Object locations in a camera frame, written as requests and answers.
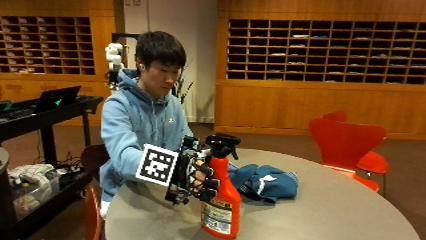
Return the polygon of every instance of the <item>shelf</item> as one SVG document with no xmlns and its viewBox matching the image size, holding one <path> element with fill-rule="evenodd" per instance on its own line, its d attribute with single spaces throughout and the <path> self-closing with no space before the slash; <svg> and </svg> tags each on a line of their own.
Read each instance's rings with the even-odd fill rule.
<svg viewBox="0 0 426 240">
<path fill-rule="evenodd" d="M 90 17 L 0 17 L 0 72 L 95 75 Z"/>
<path fill-rule="evenodd" d="M 227 79 L 426 84 L 426 23 L 231 19 Z"/>
</svg>

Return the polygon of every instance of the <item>person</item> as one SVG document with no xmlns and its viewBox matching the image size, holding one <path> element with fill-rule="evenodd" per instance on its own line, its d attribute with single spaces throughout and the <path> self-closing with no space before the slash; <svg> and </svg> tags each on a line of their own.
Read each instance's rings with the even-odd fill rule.
<svg viewBox="0 0 426 240">
<path fill-rule="evenodd" d="M 136 45 L 136 69 L 120 69 L 120 91 L 104 103 L 102 138 L 110 161 L 100 168 L 102 216 L 126 181 L 141 181 L 136 171 L 144 144 L 172 151 L 193 136 L 181 103 L 171 90 L 187 63 L 183 44 L 163 31 L 145 32 Z M 197 172 L 203 182 L 204 174 Z"/>
</svg>

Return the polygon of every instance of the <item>spray bottle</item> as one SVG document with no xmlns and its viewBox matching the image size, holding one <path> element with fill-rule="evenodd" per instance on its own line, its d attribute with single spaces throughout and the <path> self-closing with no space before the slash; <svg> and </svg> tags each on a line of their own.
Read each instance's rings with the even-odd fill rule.
<svg viewBox="0 0 426 240">
<path fill-rule="evenodd" d="M 213 177 L 220 180 L 220 186 L 217 196 L 203 203 L 201 226 L 213 236 L 227 239 L 236 238 L 240 230 L 241 196 L 228 174 L 228 155 L 239 159 L 236 145 L 240 142 L 239 138 L 225 134 L 213 134 L 205 141 L 212 148 L 209 167 L 215 170 Z"/>
</svg>

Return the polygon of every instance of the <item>robotic hand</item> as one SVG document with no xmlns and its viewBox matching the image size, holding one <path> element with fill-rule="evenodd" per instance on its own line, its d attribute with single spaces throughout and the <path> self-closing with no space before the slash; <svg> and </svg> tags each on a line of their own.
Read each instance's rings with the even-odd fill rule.
<svg viewBox="0 0 426 240">
<path fill-rule="evenodd" d="M 211 201 L 217 196 L 220 180 L 213 178 L 213 169 L 209 167 L 212 159 L 211 149 L 201 150 L 204 143 L 193 137 L 185 137 L 181 148 L 180 161 L 172 177 L 172 183 L 165 199 L 173 204 L 189 202 L 188 197 L 195 196 L 200 201 Z"/>
<path fill-rule="evenodd" d="M 119 70 L 124 68 L 122 63 L 123 45 L 120 43 L 111 43 L 106 48 L 107 61 L 110 62 L 110 88 L 118 90 L 119 88 Z"/>
</svg>

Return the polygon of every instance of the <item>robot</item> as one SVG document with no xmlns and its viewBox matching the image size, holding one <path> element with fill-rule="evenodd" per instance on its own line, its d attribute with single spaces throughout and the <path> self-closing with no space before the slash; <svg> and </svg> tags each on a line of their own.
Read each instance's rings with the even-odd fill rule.
<svg viewBox="0 0 426 240">
<path fill-rule="evenodd" d="M 111 43 L 108 47 L 106 47 L 106 57 L 110 63 L 108 83 L 111 90 L 119 90 L 119 70 L 124 68 L 124 64 L 122 63 L 123 49 L 124 47 L 120 43 Z"/>
</svg>

